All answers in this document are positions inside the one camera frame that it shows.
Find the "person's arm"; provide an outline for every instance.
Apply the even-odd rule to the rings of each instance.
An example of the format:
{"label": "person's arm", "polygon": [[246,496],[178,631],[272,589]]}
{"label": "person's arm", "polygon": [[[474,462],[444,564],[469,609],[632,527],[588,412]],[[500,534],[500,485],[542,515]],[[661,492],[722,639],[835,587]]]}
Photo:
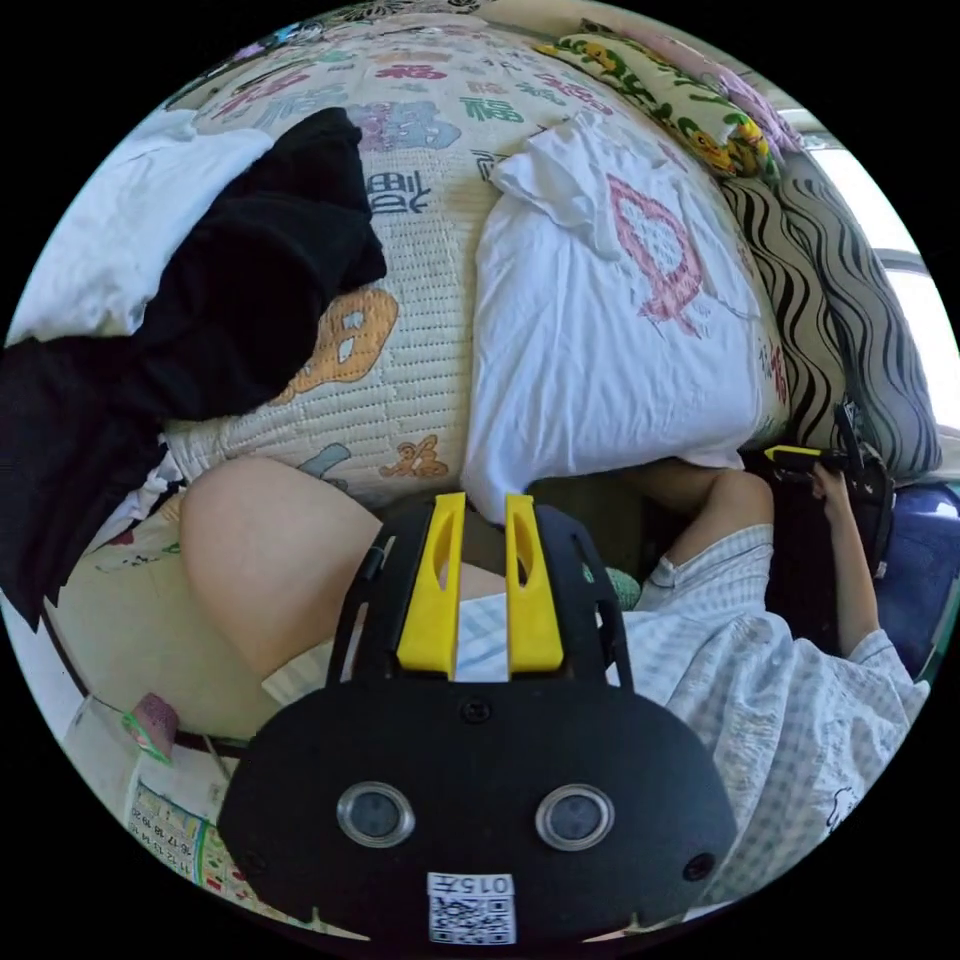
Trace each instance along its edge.
{"label": "person's arm", "polygon": [[830,522],[833,559],[837,577],[837,632],[844,658],[875,630],[880,629],[877,594],[863,550],[860,531],[842,476],[819,464],[814,469],[814,496],[824,500]]}

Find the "window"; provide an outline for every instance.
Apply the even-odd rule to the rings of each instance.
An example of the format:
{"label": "window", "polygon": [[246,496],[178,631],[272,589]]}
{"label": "window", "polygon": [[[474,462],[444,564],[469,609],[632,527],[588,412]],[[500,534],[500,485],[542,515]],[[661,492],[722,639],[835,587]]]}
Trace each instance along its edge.
{"label": "window", "polygon": [[886,267],[920,353],[937,423],[960,430],[960,350],[917,245],[853,154],[828,135],[819,144],[819,138],[811,139],[810,155],[840,191]]}

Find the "person's hand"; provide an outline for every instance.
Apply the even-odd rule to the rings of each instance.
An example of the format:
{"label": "person's hand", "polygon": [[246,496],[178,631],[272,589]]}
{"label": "person's hand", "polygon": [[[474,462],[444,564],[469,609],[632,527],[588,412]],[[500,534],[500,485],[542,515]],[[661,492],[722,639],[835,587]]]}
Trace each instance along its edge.
{"label": "person's hand", "polygon": [[846,479],[842,473],[831,473],[822,463],[813,465],[813,495],[823,501],[831,527],[853,516]]}

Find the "yellow device part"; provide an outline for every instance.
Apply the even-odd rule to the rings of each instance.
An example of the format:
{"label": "yellow device part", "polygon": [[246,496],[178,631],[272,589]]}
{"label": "yellow device part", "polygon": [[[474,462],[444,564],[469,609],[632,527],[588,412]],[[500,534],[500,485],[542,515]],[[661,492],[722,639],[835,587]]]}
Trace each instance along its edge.
{"label": "yellow device part", "polygon": [[[533,497],[507,496],[507,656],[510,676],[551,673],[563,663]],[[520,583],[520,564],[526,583]]]}
{"label": "yellow device part", "polygon": [[[436,498],[397,647],[397,659],[404,670],[444,673],[448,680],[453,679],[466,509],[464,493],[444,493]],[[446,583],[441,582],[444,567]]]}
{"label": "yellow device part", "polygon": [[788,444],[780,444],[776,447],[767,447],[767,449],[763,452],[766,454],[768,460],[775,460],[778,453],[793,453],[799,454],[802,457],[816,458],[823,456],[822,450],[816,450],[813,447],[791,447]]}

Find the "quilted blanket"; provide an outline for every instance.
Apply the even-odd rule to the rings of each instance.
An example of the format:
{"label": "quilted blanket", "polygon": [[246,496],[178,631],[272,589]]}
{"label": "quilted blanket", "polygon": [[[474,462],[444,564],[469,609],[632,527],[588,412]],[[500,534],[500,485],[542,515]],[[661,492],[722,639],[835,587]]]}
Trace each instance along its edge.
{"label": "quilted blanket", "polygon": [[[274,137],[314,111],[344,107],[363,131],[361,158],[388,272],[330,307],[313,357],[272,402],[242,417],[167,425],[188,482],[225,459],[258,455],[333,482],[371,509],[457,486],[469,421],[474,257],[499,198],[490,172],[579,111],[658,144],[739,233],[716,184],[669,135],[603,84],[534,52],[531,42],[469,15],[344,23],[277,48],[203,105],[201,132],[252,127]],[[745,246],[741,256],[753,272]],[[769,304],[758,274],[752,282]],[[788,414],[772,309],[766,319],[755,356],[745,361],[767,386],[758,442],[777,434]],[[175,504],[167,514],[175,519]],[[155,540],[169,541],[169,551],[175,535],[150,533],[160,524],[145,527],[135,555],[117,562],[147,559]]]}

